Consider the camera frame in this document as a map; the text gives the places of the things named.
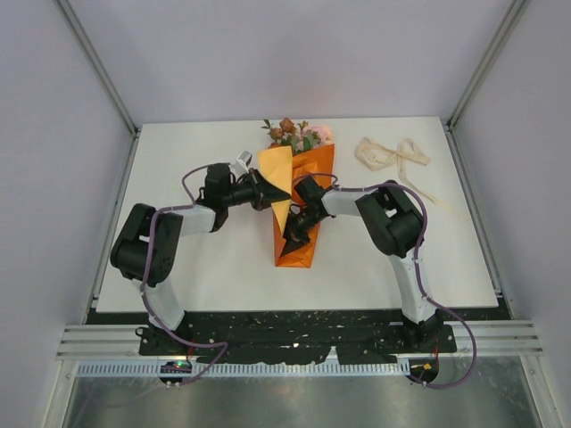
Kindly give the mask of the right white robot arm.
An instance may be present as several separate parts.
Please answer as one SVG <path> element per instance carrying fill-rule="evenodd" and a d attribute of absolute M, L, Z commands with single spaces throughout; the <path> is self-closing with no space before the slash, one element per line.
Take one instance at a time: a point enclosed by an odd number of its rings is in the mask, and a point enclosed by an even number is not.
<path fill-rule="evenodd" d="M 435 341 L 434 327 L 442 323 L 441 310 L 429 299 L 424 284 L 426 271 L 421 246 L 426 216 L 411 201 L 413 193 L 394 181 L 369 190 L 346 190 L 334 185 L 325 188 L 313 174 L 295 181 L 302 207 L 288 215 L 281 256 L 311 243 L 310 231 L 326 218 L 340 215 L 359 217 L 376 248 L 391 262 L 401 295 L 405 344 L 423 351 Z"/>

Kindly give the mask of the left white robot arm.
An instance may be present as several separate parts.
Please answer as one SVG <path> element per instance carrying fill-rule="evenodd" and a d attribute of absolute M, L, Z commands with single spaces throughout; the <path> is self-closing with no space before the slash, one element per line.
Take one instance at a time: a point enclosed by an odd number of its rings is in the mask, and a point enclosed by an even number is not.
<path fill-rule="evenodd" d="M 112 266 L 138 288 L 150 323 L 162 329 L 160 345 L 172 355 L 185 352 L 191 341 L 189 331 L 180 326 L 185 311 L 170 279 L 180 239 L 220 230 L 232 207 L 249 204 L 261 211 L 275 202 L 289 202 L 292 196 L 290 176 L 280 184 L 258 169 L 226 162 L 191 172 L 202 170 L 206 172 L 203 186 L 190 204 L 161 209 L 134 205 L 110 255 Z"/>

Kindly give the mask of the fake flower bouquet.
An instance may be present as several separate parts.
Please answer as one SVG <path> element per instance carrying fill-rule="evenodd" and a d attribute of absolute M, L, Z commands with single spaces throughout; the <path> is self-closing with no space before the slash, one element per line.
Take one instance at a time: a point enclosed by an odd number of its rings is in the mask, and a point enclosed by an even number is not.
<path fill-rule="evenodd" d="M 270 139 L 270 148 L 287 146 L 293 155 L 333 143 L 333 132 L 328 126 L 311 125 L 307 120 L 294 123 L 292 119 L 283 118 L 274 125 L 265 119 L 261 129 Z"/>

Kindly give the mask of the orange wrapping paper sheet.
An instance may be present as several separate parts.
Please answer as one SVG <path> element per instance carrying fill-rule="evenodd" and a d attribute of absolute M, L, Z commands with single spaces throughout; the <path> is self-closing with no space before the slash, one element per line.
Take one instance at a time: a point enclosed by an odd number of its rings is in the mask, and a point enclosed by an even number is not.
<path fill-rule="evenodd" d="M 286 208 L 295 210 L 306 205 L 293 189 L 293 181 L 310 173 L 326 173 L 314 180 L 322 187 L 329 187 L 332 181 L 335 159 L 335 145 L 325 144 L 301 154 L 293 154 L 290 146 L 273 146 L 257 154 L 258 166 L 263 178 L 280 190 L 289 191 L 289 202 L 272 202 L 274 264 L 277 268 L 310 268 L 319 236 L 319 226 L 309 231 L 310 241 L 301 249 L 283 255 L 286 248 L 284 236 Z"/>

